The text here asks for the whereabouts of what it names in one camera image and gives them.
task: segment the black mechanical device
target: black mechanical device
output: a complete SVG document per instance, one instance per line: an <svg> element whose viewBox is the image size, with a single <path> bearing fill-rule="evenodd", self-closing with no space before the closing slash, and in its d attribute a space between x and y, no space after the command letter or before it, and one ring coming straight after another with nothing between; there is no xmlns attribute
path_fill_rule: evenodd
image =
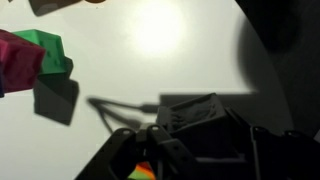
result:
<svg viewBox="0 0 320 180"><path fill-rule="evenodd" d="M318 142L252 126L215 94L160 107L138 131L116 130L77 180L124 180L145 161L157 180L320 180Z"/></svg>

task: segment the green cube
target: green cube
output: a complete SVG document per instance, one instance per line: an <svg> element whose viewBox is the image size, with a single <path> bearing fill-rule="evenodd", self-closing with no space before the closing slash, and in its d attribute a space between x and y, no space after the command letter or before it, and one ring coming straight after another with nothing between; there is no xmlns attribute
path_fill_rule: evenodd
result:
<svg viewBox="0 0 320 180"><path fill-rule="evenodd" d="M25 30L13 32L30 42L38 44L47 50L42 61L40 75L67 72L62 39L58 35L39 30Z"/></svg>

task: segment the block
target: block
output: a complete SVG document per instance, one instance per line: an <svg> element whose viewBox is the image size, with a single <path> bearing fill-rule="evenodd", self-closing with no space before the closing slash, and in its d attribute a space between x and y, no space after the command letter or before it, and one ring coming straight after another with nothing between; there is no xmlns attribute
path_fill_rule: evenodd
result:
<svg viewBox="0 0 320 180"><path fill-rule="evenodd" d="M5 92L32 89L46 50L0 30L0 62Z"/></svg>
<svg viewBox="0 0 320 180"><path fill-rule="evenodd" d="M2 66L0 65L0 98L4 97Z"/></svg>
<svg viewBox="0 0 320 180"><path fill-rule="evenodd" d="M60 36L39 30L19 31L13 32L13 34L38 44L47 50L41 65L40 75L67 72Z"/></svg>

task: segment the dark background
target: dark background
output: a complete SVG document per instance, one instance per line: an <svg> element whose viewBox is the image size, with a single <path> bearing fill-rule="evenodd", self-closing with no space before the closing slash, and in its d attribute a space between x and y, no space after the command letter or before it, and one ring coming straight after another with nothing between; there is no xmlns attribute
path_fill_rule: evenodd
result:
<svg viewBox="0 0 320 180"><path fill-rule="evenodd" d="M236 0L260 36L291 111L294 128L320 129L320 1Z"/></svg>

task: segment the pink cube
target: pink cube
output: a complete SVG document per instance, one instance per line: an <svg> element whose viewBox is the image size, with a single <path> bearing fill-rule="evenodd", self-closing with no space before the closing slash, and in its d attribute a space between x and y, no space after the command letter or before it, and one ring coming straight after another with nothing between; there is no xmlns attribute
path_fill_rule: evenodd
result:
<svg viewBox="0 0 320 180"><path fill-rule="evenodd" d="M0 30L0 62L5 92L32 89L46 50Z"/></svg>

